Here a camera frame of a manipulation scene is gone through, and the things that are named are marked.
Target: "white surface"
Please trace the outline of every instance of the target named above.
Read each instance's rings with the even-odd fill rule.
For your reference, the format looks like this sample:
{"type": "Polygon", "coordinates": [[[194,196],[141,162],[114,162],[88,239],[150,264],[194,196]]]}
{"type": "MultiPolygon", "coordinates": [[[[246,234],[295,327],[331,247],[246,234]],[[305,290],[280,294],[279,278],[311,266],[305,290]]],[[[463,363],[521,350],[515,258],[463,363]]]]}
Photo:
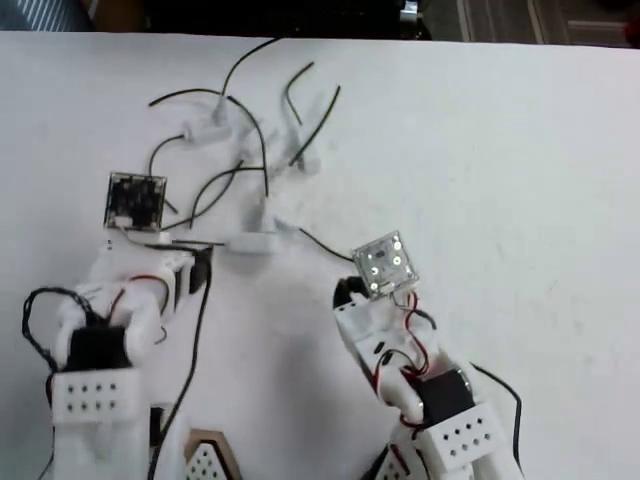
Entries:
{"type": "MultiPolygon", "coordinates": [[[[219,88],[255,44],[0,35],[3,477],[34,478],[50,448],[45,366],[20,337],[22,301],[86,275],[104,236],[108,173],[142,171],[159,140],[215,104],[146,102],[219,88]]],[[[286,80],[310,60],[294,94],[303,111],[326,105],[338,82],[343,91],[318,137],[322,174],[274,186],[288,215],[341,250],[402,232],[424,307],[522,395],[528,479],[635,476],[640,54],[285,41],[240,67],[231,92],[271,131],[286,80]]],[[[231,163],[214,147],[173,146],[157,171],[186,211],[205,177],[231,163]]],[[[197,236],[240,229],[261,186],[244,175],[197,236]]],[[[185,407],[225,432],[247,479],[356,478],[391,431],[395,412],[378,404],[332,319],[335,282],[348,273],[304,238],[278,257],[215,259],[185,407]]],[[[51,345],[56,302],[39,302],[33,328],[51,345]]],[[[149,368],[161,399],[186,374],[195,310],[172,322],[149,368]]],[[[491,388],[510,429],[512,400],[491,388]]]]}

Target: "white connector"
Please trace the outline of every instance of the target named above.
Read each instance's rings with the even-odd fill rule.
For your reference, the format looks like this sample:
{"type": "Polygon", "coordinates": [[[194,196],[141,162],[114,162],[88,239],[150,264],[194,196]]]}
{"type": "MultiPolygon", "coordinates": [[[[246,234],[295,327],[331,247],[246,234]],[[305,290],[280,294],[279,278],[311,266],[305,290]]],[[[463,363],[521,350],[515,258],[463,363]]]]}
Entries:
{"type": "Polygon", "coordinates": [[[195,145],[221,142],[231,137],[230,125],[216,125],[211,119],[185,122],[182,134],[187,142],[195,145]]]}
{"type": "Polygon", "coordinates": [[[231,133],[225,97],[220,97],[211,117],[185,122],[182,130],[185,140],[196,145],[226,140],[231,137],[231,133]]]}
{"type": "Polygon", "coordinates": [[[280,251],[280,244],[280,232],[268,198],[265,198],[262,204],[259,230],[242,232],[226,242],[231,252],[254,255],[273,255],[280,251]]]}

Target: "red wire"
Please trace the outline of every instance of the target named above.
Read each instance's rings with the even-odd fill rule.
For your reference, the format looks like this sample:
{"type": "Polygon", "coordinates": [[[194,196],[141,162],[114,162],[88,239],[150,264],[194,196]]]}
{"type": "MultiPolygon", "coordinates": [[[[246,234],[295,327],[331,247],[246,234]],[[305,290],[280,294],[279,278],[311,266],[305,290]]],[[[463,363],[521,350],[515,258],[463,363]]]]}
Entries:
{"type": "Polygon", "coordinates": [[[422,364],[422,367],[420,367],[420,369],[418,370],[418,376],[422,376],[429,371],[429,354],[427,353],[427,349],[424,348],[424,345],[422,344],[422,342],[418,340],[418,337],[416,337],[411,331],[411,328],[409,328],[409,320],[411,320],[411,315],[413,315],[413,312],[418,308],[418,295],[415,292],[411,292],[407,296],[407,302],[412,302],[412,306],[411,306],[411,310],[409,310],[409,313],[407,313],[407,316],[404,318],[404,328],[407,331],[407,333],[411,335],[411,338],[413,339],[413,341],[416,342],[418,349],[420,350],[420,352],[424,357],[424,363],[422,364]]]}
{"type": "Polygon", "coordinates": [[[118,295],[116,295],[116,298],[113,299],[113,303],[111,304],[111,308],[109,309],[109,315],[107,316],[107,323],[111,322],[111,317],[113,316],[113,312],[116,309],[116,305],[118,305],[118,302],[122,298],[122,295],[124,295],[124,288],[120,289],[120,292],[118,292],[118,295]]]}

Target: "white 3d-printed part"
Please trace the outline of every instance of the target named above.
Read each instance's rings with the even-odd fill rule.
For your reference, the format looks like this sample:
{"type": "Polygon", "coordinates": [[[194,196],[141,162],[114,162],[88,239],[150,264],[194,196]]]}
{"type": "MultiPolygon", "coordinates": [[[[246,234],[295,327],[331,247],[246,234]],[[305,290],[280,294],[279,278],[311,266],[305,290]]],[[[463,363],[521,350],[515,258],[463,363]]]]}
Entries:
{"type": "Polygon", "coordinates": [[[427,455],[446,472],[454,472],[493,452],[505,441],[493,408],[482,403],[424,432],[427,455]]]}
{"type": "Polygon", "coordinates": [[[187,464],[187,480],[227,480],[213,445],[201,443],[187,464]]]}
{"type": "Polygon", "coordinates": [[[53,377],[53,424],[112,423],[144,413],[136,369],[62,373],[53,377]]]}

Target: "wire bundle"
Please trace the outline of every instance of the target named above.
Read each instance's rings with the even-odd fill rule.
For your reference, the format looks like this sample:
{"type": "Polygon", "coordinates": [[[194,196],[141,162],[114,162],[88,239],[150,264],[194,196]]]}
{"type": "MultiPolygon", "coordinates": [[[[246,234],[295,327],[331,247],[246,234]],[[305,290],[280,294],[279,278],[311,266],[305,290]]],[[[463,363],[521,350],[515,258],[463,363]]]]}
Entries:
{"type": "MultiPolygon", "coordinates": [[[[262,155],[262,166],[261,167],[243,167],[244,164],[244,160],[240,160],[238,162],[238,164],[229,170],[225,170],[223,172],[217,173],[216,175],[214,175],[213,177],[211,177],[209,180],[207,180],[207,182],[205,182],[205,184],[202,186],[202,188],[200,189],[200,191],[197,193],[195,201],[193,203],[193,207],[191,209],[191,214],[190,216],[182,219],[182,220],[178,220],[170,225],[167,225],[165,227],[162,228],[163,231],[167,231],[167,230],[171,230],[173,228],[176,228],[178,226],[181,225],[189,225],[189,228],[193,228],[193,224],[194,221],[201,217],[202,215],[206,214],[209,210],[211,210],[221,199],[222,197],[227,193],[227,191],[229,190],[229,188],[231,187],[231,184],[233,183],[236,175],[238,173],[242,173],[242,172],[262,172],[263,177],[264,177],[264,192],[265,192],[265,197],[269,197],[269,173],[268,173],[268,169],[267,169],[267,157],[266,157],[266,145],[265,145],[265,139],[264,139],[264,134],[262,132],[262,129],[260,128],[260,125],[258,123],[258,121],[256,120],[256,117],[253,115],[253,113],[237,98],[228,95],[228,87],[230,84],[230,80],[231,80],[231,76],[233,75],[233,73],[235,72],[235,70],[238,68],[238,66],[247,58],[249,58],[251,55],[253,55],[254,53],[262,50],[263,48],[277,42],[278,40],[280,40],[279,38],[274,38],[271,40],[268,40],[260,45],[258,45],[257,47],[253,48],[252,50],[250,50],[249,52],[247,52],[246,54],[244,54],[241,58],[239,58],[234,65],[231,67],[231,69],[229,70],[229,73],[227,74],[227,76],[225,77],[224,80],[224,85],[222,88],[222,91],[218,91],[218,90],[213,90],[213,89],[209,89],[209,88],[190,88],[190,89],[185,89],[185,90],[178,90],[175,92],[171,92],[168,93],[166,95],[163,95],[159,98],[156,98],[155,100],[151,101],[149,103],[149,107],[154,107],[162,102],[164,102],[165,100],[168,100],[170,98],[174,98],[180,95],[184,95],[184,94],[188,94],[188,93],[208,93],[211,95],[216,95],[218,97],[220,97],[220,101],[224,102],[226,100],[229,100],[231,103],[233,103],[234,105],[236,105],[238,108],[240,108],[240,110],[242,110],[244,112],[244,114],[247,116],[247,118],[249,119],[249,121],[251,122],[251,124],[253,125],[253,127],[256,129],[256,132],[258,133],[258,137],[260,140],[260,149],[261,149],[261,155],[262,155]],[[202,198],[202,196],[204,195],[204,193],[207,191],[207,189],[209,189],[209,187],[211,187],[211,185],[213,185],[216,181],[227,177],[227,182],[224,185],[224,187],[222,188],[222,190],[220,191],[220,193],[218,193],[218,195],[216,195],[215,198],[213,198],[204,208],[202,208],[202,210],[198,210],[198,206],[200,203],[200,200],[202,198]]],[[[292,86],[294,85],[294,83],[306,72],[308,71],[312,66],[314,65],[314,62],[311,62],[309,64],[307,64],[305,67],[303,67],[300,71],[298,71],[292,78],[291,80],[289,80],[289,82],[286,85],[285,88],[285,99],[287,101],[287,104],[289,105],[289,107],[291,108],[291,111],[294,115],[294,117],[296,118],[297,122],[299,125],[302,125],[302,119],[300,118],[300,115],[298,114],[298,111],[295,108],[295,105],[293,103],[293,101],[291,100],[291,93],[290,90],[292,88],[292,86]]],[[[338,100],[338,96],[340,94],[341,91],[341,87],[338,86],[336,88],[336,91],[333,95],[333,98],[331,100],[331,103],[329,104],[329,107],[327,108],[327,110],[325,111],[322,119],[320,120],[320,122],[318,123],[318,125],[316,126],[316,128],[313,130],[313,132],[309,135],[309,138],[301,145],[301,147],[298,149],[298,151],[291,157],[291,159],[288,162],[288,165],[290,167],[298,164],[301,160],[302,157],[304,155],[304,153],[306,152],[306,150],[309,148],[309,146],[311,145],[311,143],[313,142],[313,140],[316,138],[316,136],[320,133],[320,131],[322,130],[322,128],[324,127],[325,123],[327,122],[331,112],[333,111],[333,108],[335,107],[335,104],[338,100]]],[[[147,169],[147,173],[148,175],[152,176],[153,175],[153,166],[155,163],[155,159],[156,156],[158,154],[158,152],[165,146],[168,145],[169,143],[172,143],[174,141],[179,141],[179,140],[184,140],[184,135],[176,135],[173,137],[169,137],[165,140],[163,140],[162,142],[160,142],[153,150],[153,153],[151,154],[151,158],[149,160],[149,165],[148,165],[148,169],[147,169]]],[[[173,213],[178,213],[177,208],[167,199],[165,199],[165,203],[167,205],[167,207],[169,209],[171,209],[171,211],[173,213]]],[[[316,237],[314,237],[313,235],[311,235],[311,233],[309,233],[308,231],[304,230],[303,228],[299,228],[299,231],[305,235],[306,237],[308,237],[309,239],[311,239],[313,242],[315,242],[317,245],[319,245],[322,249],[324,249],[326,252],[330,253],[331,255],[340,258],[342,260],[345,261],[349,261],[349,262],[353,262],[353,260],[346,256],[343,255],[341,253],[336,252],[335,250],[331,249],[330,247],[326,246],[324,243],[322,243],[320,240],[318,240],[316,237]]]]}
{"type": "Polygon", "coordinates": [[[31,318],[31,309],[33,308],[33,302],[39,295],[43,293],[54,293],[57,295],[64,295],[64,296],[70,297],[76,303],[76,305],[78,305],[78,307],[80,307],[80,309],[84,312],[87,326],[92,327],[99,324],[104,324],[106,321],[93,311],[93,308],[91,308],[91,304],[86,298],[84,298],[82,295],[78,294],[77,292],[74,292],[73,290],[68,290],[62,287],[41,287],[29,294],[29,296],[24,302],[23,309],[22,309],[22,336],[34,348],[36,353],[38,353],[38,355],[40,355],[40,357],[42,357],[42,359],[45,362],[47,362],[47,365],[49,366],[49,370],[52,373],[55,373],[58,371],[58,365],[56,364],[56,361],[51,356],[51,353],[49,352],[49,350],[43,348],[42,345],[40,345],[40,343],[33,337],[33,334],[31,333],[31,327],[29,326],[29,320],[31,318]]]}

